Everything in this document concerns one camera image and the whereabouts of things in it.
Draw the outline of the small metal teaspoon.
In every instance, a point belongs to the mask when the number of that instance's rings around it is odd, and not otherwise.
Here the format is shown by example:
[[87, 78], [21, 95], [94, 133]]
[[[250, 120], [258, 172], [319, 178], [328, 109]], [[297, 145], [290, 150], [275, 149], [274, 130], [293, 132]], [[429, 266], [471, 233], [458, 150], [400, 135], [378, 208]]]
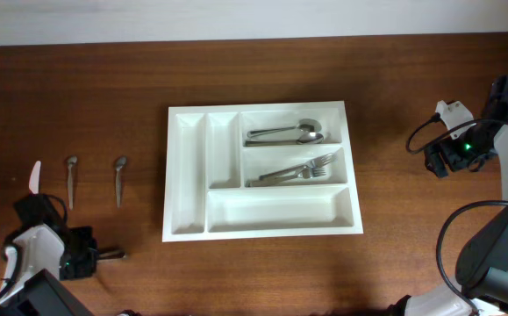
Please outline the small metal teaspoon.
[[77, 156], [71, 155], [67, 158], [67, 169], [68, 169], [68, 178], [67, 178], [67, 188], [68, 188], [68, 207], [72, 209], [74, 207], [74, 173], [73, 168], [77, 164]]
[[114, 169], [115, 169], [115, 197], [116, 197], [116, 206], [117, 208], [120, 208], [122, 205], [122, 191], [123, 191], [123, 184], [122, 184], [122, 176], [121, 171], [123, 167], [127, 164], [127, 157], [122, 155], [117, 158], [117, 160], [114, 163]]

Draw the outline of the metal tablespoon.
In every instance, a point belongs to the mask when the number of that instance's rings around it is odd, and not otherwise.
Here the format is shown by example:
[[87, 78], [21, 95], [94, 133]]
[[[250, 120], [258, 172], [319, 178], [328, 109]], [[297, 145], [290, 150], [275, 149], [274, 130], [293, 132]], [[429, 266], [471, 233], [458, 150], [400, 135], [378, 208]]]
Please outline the metal tablespoon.
[[254, 140], [248, 139], [244, 145], [246, 147], [263, 147], [263, 146], [288, 146], [288, 145], [309, 145], [319, 144], [325, 139], [322, 133], [309, 132], [304, 133], [296, 140]]
[[247, 132], [247, 137], [254, 138], [254, 137], [259, 137], [259, 136], [266, 135], [266, 134], [280, 133], [280, 132], [286, 132], [286, 131], [290, 131], [290, 130], [300, 130], [302, 132], [320, 132], [321, 129], [322, 129], [322, 125], [317, 120], [311, 119], [311, 118], [302, 118], [294, 126], [286, 126], [286, 127], [277, 127], [277, 128], [249, 131], [249, 132]]

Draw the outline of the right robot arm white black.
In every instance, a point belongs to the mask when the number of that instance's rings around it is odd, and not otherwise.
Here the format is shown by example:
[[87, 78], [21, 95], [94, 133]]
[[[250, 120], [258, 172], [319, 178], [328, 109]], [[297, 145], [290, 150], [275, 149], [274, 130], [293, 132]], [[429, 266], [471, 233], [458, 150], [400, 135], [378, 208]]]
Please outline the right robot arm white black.
[[[442, 285], [419, 296], [407, 295], [386, 310], [387, 315], [508, 315], [508, 75], [490, 86], [479, 118], [461, 103], [437, 105], [431, 122], [446, 132], [425, 145], [406, 150], [423, 154], [426, 169], [438, 178], [450, 172], [479, 171], [492, 158], [500, 165], [502, 197], [464, 205], [442, 225], [435, 260]], [[448, 276], [442, 259], [445, 235], [464, 212], [497, 207], [498, 214], [463, 246], [454, 276]]]

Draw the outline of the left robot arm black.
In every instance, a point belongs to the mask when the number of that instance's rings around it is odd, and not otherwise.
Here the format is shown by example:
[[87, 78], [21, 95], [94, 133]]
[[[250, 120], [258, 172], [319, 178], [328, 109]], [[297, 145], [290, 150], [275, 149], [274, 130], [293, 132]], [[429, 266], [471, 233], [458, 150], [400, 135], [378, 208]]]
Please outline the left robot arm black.
[[0, 287], [0, 315], [89, 315], [63, 281], [93, 276], [99, 251], [90, 226], [68, 227], [60, 198], [29, 194], [13, 207], [19, 229], [8, 234], [1, 254], [6, 262]]

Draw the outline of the white plastic knife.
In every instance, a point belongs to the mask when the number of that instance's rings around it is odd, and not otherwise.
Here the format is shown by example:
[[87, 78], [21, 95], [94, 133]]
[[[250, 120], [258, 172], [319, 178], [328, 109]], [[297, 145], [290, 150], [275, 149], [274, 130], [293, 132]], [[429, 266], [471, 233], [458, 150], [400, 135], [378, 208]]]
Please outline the white plastic knife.
[[32, 167], [29, 177], [28, 188], [31, 194], [39, 194], [39, 178], [41, 170], [41, 161], [36, 161]]

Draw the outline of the metal fork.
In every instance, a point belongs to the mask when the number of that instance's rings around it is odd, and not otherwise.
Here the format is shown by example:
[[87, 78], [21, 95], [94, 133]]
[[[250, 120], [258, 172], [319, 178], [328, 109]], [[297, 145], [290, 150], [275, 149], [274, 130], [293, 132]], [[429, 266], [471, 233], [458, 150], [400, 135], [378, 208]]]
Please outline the metal fork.
[[334, 162], [336, 160], [336, 154], [335, 153], [328, 153], [321, 156], [318, 156], [316, 158], [310, 159], [309, 161], [299, 164], [297, 166], [293, 166], [287, 169], [282, 169], [276, 172], [268, 173], [265, 175], [259, 176], [259, 180], [265, 180], [281, 175], [288, 174], [292, 171], [298, 171], [300, 169], [309, 168], [309, 169], [317, 169], [317, 168], [323, 168], [325, 165]]
[[303, 168], [301, 171], [295, 171], [291, 176], [276, 176], [272, 178], [266, 178], [263, 180], [248, 181], [246, 186], [247, 187], [273, 186], [290, 180], [312, 179], [315, 177], [324, 176], [325, 174], [326, 170], [324, 168]]

